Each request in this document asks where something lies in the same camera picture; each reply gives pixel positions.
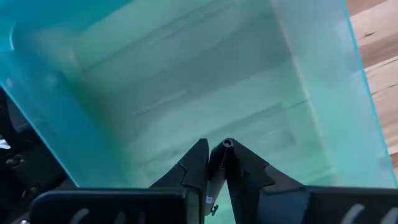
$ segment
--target wooden floor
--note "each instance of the wooden floor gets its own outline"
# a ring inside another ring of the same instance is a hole
[[[347,0],[347,7],[398,176],[398,0]]]

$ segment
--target plastic storage bin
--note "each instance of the plastic storage bin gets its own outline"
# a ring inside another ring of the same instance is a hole
[[[342,1],[0,5],[1,85],[80,187],[228,137],[304,184],[396,186]]]

